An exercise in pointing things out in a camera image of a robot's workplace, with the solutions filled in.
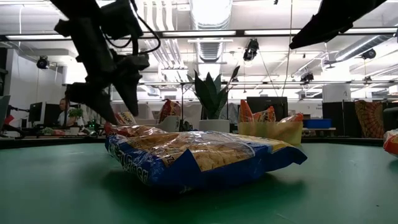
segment ventilation duct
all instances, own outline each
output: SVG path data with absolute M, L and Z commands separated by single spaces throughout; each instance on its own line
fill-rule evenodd
M 393 20 L 392 23 L 387 26 L 398 26 L 398 17 Z M 353 45 L 348 46 L 347 48 L 340 50 L 335 58 L 336 61 L 342 62 L 353 58 L 357 55 L 363 54 L 373 47 L 393 38 L 394 35 L 376 35 L 370 37 L 364 37 L 361 40 L 355 42 Z
M 191 17 L 195 30 L 225 30 L 231 19 L 232 0 L 190 0 Z M 216 62 L 224 43 L 197 43 L 203 62 Z

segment man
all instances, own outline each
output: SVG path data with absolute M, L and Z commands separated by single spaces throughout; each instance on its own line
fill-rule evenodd
M 73 110 L 73 108 L 70 108 L 70 104 L 66 102 L 66 100 L 64 98 L 62 98 L 60 100 L 60 109 L 61 109 L 61 113 L 60 116 L 58 117 L 58 123 L 59 125 L 63 126 L 63 122 L 65 120 L 65 108 L 66 106 L 68 106 L 68 114 L 67 114 L 67 127 L 73 126 L 73 124 L 76 122 L 78 126 L 84 126 L 84 122 L 82 118 L 78 118 L 76 120 L 76 118 L 70 118 L 69 117 L 69 112 L 70 110 Z

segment green tabletop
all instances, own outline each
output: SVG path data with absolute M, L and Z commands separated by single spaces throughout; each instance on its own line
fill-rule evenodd
M 0 223 L 398 223 L 398 158 L 381 147 L 302 147 L 301 166 L 162 200 L 103 144 L 0 150 Z

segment monitor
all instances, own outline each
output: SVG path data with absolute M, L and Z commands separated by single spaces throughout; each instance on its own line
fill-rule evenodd
M 0 131 L 6 119 L 10 96 L 0 96 Z
M 32 103 L 29 107 L 29 122 L 39 122 L 42 120 L 43 102 Z
M 44 126 L 53 126 L 57 124 L 61 112 L 60 105 L 46 103 L 44 109 Z
M 280 121 L 289 116 L 287 97 L 248 97 L 247 101 L 252 113 L 265 111 L 270 106 L 273 106 L 275 109 L 276 121 Z

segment plant pot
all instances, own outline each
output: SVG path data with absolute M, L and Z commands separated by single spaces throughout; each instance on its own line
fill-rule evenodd
M 70 127 L 70 135 L 79 135 L 80 128 L 79 127 Z
M 223 133 L 229 133 L 229 120 L 201 120 L 199 121 L 199 131 L 219 131 Z

